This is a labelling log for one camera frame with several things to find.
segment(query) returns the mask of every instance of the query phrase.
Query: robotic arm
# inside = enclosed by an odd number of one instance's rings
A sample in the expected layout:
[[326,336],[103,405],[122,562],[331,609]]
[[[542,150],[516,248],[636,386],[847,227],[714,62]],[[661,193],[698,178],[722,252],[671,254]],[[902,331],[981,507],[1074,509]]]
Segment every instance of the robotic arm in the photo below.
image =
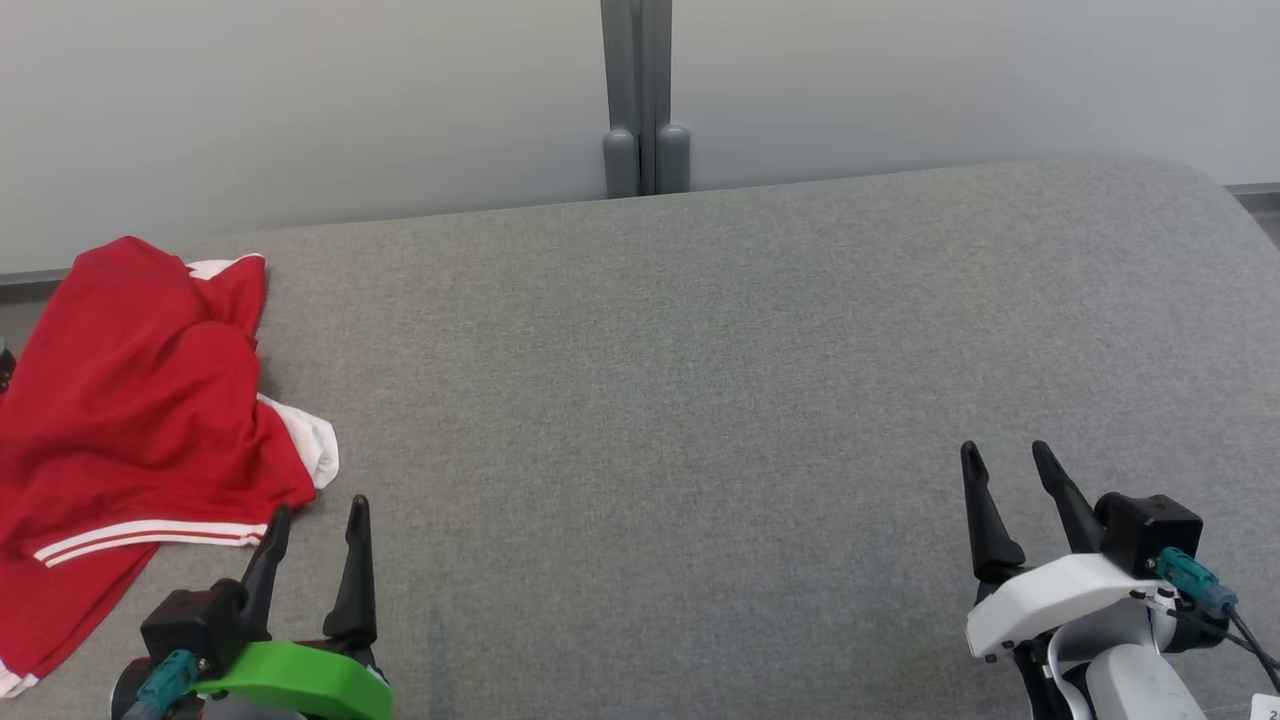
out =
[[[1011,656],[1034,720],[1203,719],[1162,657],[1231,639],[1276,664],[1235,612],[1235,596],[1194,560],[1203,520],[1166,496],[1107,493],[1089,507],[1048,445],[1032,455],[1071,555],[1025,568],[987,487],[978,447],[961,450],[978,598],[965,635],[974,657]],[[1235,621],[1247,641],[1229,633]]]
[[390,720],[390,687],[372,651],[369,501],[352,500],[347,561],[320,641],[274,641],[266,629],[291,516],[287,506],[275,511],[239,582],[174,591],[147,616],[147,657],[116,680],[113,720]]

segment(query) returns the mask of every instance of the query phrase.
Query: gray table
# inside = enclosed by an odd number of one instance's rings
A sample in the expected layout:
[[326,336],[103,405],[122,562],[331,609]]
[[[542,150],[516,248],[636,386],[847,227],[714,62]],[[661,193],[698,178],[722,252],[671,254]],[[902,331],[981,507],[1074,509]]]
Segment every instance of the gray table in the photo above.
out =
[[[1164,492],[1280,650],[1280,254],[1187,168],[1069,159],[288,229],[265,392],[338,429],[273,629],[319,634],[374,509],[398,717],[1024,717],[968,657],[959,447],[1033,562],[1030,442]],[[136,626],[247,552],[165,548],[6,720],[97,717]],[[1211,717],[1266,688],[1175,659]]]

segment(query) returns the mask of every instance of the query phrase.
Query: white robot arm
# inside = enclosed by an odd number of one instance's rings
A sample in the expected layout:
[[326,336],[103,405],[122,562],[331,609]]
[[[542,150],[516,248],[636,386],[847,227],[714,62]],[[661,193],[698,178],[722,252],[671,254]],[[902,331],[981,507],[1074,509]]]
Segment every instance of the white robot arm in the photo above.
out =
[[[1276,661],[1235,614],[1235,596],[1193,560],[1203,521],[1165,496],[1103,496],[1091,509],[1043,442],[1032,446],[1071,555],[1028,569],[987,488],[973,442],[961,448],[978,601],[965,635],[974,657],[1010,656],[1034,720],[1203,720],[1162,653],[1231,639]],[[1248,642],[1229,633],[1236,621]]]

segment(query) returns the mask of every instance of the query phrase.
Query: fabric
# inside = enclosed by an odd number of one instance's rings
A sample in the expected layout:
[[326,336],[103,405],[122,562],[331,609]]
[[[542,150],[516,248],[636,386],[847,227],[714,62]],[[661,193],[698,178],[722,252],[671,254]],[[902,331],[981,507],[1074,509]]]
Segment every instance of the fabric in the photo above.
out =
[[[261,256],[207,279],[132,237],[77,259],[0,396],[0,694],[63,661],[155,543],[255,543],[332,479],[332,427],[259,400],[264,301]],[[319,433],[306,464],[291,433]]]
[[[1030,443],[1091,500],[1167,493],[1280,651],[1280,252],[1187,168],[1066,159],[253,233],[262,392],[333,421],[275,637],[320,635],[369,496],[402,719],[1024,719],[969,656],[974,439],[1029,560],[1068,552]],[[324,332],[317,332],[323,318]],[[101,712],[166,546],[5,720]],[[1266,691],[1174,656],[1210,717]]]

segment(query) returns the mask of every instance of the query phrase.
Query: teal connector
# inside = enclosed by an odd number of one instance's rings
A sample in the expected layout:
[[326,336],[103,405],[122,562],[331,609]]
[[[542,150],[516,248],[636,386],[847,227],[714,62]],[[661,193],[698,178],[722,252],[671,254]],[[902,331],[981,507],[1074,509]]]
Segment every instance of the teal connector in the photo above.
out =
[[1156,574],[1194,600],[1196,605],[1213,618],[1226,618],[1222,609],[1238,602],[1235,593],[1217,582],[1217,575],[1178,548],[1166,547],[1160,551]]
[[138,688],[138,702],[124,715],[125,720],[152,720],[164,717],[169,706],[191,692],[200,676],[200,662],[187,650],[175,650],[164,659],[146,683]]

